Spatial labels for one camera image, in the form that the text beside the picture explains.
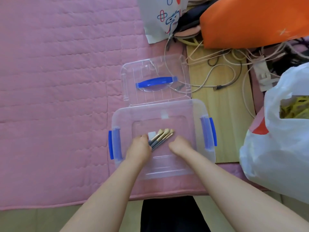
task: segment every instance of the black pants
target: black pants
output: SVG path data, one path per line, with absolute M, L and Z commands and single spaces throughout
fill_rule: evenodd
M 192 196 L 147 199 L 141 210 L 141 232 L 210 232 Z

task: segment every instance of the white paper bag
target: white paper bag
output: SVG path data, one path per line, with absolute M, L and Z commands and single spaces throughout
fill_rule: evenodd
M 137 0 L 149 44 L 167 39 L 186 11 L 188 0 Z
M 265 94 L 240 149 L 246 177 L 259 185 L 309 203 L 309 119 L 281 119 L 281 100 L 309 95 L 309 63 L 292 67 Z

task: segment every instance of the orange fabric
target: orange fabric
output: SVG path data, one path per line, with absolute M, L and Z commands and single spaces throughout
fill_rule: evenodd
M 269 133 L 268 129 L 266 128 L 265 118 L 263 118 L 261 124 L 252 133 L 260 135 L 265 135 Z
M 309 35 L 309 0 L 218 0 L 200 17 L 205 48 L 255 48 Z

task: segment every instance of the pink fabric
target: pink fabric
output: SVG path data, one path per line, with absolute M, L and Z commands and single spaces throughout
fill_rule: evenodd
M 1 0 L 0 15 L 0 210 L 83 203 L 114 171 L 121 65 L 165 42 L 148 45 L 136 0 Z M 137 182 L 131 199 L 206 193 L 187 175 Z

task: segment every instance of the clear plastic storage box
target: clear plastic storage box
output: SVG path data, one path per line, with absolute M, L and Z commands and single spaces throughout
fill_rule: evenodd
M 177 135 L 215 162 L 216 135 L 204 103 L 191 98 L 190 77 L 183 55 L 168 55 L 125 64 L 121 70 L 124 100 L 128 107 L 112 117 L 108 144 L 116 167 L 125 159 L 138 135 L 174 129 L 174 135 L 152 152 L 140 179 L 190 174 L 189 166 L 168 148 Z

